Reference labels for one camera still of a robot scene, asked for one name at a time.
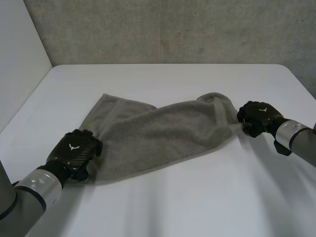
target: gray wall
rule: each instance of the gray wall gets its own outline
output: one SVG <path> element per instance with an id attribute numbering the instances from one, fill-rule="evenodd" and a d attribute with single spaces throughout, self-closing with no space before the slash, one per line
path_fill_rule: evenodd
<path id="1" fill-rule="evenodd" d="M 24 2 L 54 66 L 282 64 L 316 96 L 315 0 Z"/>

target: silver robot arm segment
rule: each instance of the silver robot arm segment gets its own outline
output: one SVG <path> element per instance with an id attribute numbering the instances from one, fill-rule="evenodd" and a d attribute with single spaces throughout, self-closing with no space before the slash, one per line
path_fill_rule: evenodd
<path id="1" fill-rule="evenodd" d="M 288 120 L 276 131 L 276 140 L 300 158 L 316 167 L 316 131 Z"/>
<path id="2" fill-rule="evenodd" d="M 0 162 L 0 236 L 24 237 L 61 191 L 56 176 L 41 169 L 13 187 Z"/>

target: white logo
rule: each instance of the white logo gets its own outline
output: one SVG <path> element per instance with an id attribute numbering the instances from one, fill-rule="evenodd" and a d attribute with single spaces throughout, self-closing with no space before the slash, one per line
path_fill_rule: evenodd
<path id="1" fill-rule="evenodd" d="M 79 147 L 72 147 L 71 144 L 69 144 L 70 150 L 78 149 Z"/>

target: concrete wall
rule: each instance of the concrete wall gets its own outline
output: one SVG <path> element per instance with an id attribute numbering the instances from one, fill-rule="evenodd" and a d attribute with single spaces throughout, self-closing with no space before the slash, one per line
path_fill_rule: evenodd
<path id="1" fill-rule="evenodd" d="M 0 0 L 0 132 L 50 69 L 23 0 Z"/>
<path id="2" fill-rule="evenodd" d="M 316 96 L 315 0 L 24 2 L 53 65 L 275 63 Z"/>

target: logo on robotic hand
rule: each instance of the logo on robotic hand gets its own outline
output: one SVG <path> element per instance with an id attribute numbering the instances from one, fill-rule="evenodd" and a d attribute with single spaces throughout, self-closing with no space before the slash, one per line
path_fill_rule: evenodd
<path id="1" fill-rule="evenodd" d="M 70 150 L 74 150 L 74 149 L 78 149 L 79 147 L 72 147 L 71 144 L 69 143 L 69 147 L 70 147 Z"/>
<path id="2" fill-rule="evenodd" d="M 260 110 L 260 109 L 259 109 Z M 260 111 L 264 111 L 264 112 L 266 112 L 267 111 L 267 108 L 265 108 L 264 110 L 260 110 Z"/>

